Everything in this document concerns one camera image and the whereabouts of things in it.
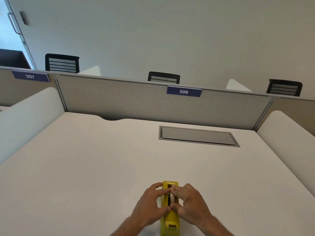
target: yellow tape dispenser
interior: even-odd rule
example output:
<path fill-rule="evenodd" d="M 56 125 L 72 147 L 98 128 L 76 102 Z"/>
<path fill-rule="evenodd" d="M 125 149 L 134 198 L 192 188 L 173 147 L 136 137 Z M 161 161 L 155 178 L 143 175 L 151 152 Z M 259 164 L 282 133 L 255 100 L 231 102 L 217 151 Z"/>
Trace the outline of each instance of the yellow tape dispenser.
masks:
<path fill-rule="evenodd" d="M 178 183 L 174 181 L 163 181 L 162 188 L 171 188 L 172 185 L 178 186 Z M 171 192 L 163 195 L 161 199 L 162 207 L 178 203 L 178 198 Z M 171 210 L 166 216 L 161 218 L 161 236 L 179 236 L 179 216 L 175 211 Z"/>

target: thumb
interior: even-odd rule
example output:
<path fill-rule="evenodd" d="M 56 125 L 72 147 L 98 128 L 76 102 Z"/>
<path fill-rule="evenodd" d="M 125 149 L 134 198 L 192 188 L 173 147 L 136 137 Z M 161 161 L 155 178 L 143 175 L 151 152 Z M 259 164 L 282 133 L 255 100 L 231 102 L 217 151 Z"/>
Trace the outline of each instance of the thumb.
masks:
<path fill-rule="evenodd" d="M 171 207 L 164 206 L 158 209 L 159 218 L 171 211 Z"/>
<path fill-rule="evenodd" d="M 180 215 L 183 211 L 183 206 L 181 206 L 180 204 L 174 203 L 174 204 L 171 204 L 171 209 L 177 212 L 178 215 Z"/>

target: workstation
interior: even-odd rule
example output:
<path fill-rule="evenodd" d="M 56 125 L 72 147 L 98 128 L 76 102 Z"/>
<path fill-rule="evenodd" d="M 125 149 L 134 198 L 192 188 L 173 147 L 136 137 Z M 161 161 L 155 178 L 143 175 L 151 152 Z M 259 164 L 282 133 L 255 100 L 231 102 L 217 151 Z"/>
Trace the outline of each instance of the workstation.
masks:
<path fill-rule="evenodd" d="M 11 71 L 47 74 L 49 82 L 16 79 Z M 0 93 L 0 105 L 9 107 L 0 112 L 4 234 L 109 235 L 143 191 L 164 180 L 193 185 L 235 235 L 315 233 L 314 136 L 285 111 L 269 113 L 282 99 L 287 111 L 296 107 L 290 101 L 312 100 L 5 67 L 2 73 L 10 79 L 2 90 L 21 86 L 11 100 Z M 199 97 L 168 94 L 174 88 Z M 159 231 L 156 222 L 141 235 Z M 180 235 L 202 233 L 180 220 Z"/>

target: black computer monitor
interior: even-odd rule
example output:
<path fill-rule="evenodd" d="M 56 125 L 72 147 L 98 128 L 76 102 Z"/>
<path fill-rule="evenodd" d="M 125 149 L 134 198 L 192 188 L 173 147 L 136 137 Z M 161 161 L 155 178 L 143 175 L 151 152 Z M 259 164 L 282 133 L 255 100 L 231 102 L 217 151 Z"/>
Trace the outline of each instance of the black computer monitor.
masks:
<path fill-rule="evenodd" d="M 0 49 L 0 66 L 30 69 L 23 51 Z"/>

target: person's right hand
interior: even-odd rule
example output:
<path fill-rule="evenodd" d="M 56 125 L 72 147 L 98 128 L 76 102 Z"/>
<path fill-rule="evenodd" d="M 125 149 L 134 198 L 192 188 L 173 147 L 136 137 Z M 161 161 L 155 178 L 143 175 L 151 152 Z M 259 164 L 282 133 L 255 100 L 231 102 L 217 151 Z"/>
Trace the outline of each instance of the person's right hand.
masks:
<path fill-rule="evenodd" d="M 213 216 L 201 194 L 190 184 L 183 187 L 172 185 L 171 192 L 183 200 L 183 206 L 171 204 L 171 209 L 186 222 L 201 227 L 212 219 Z"/>

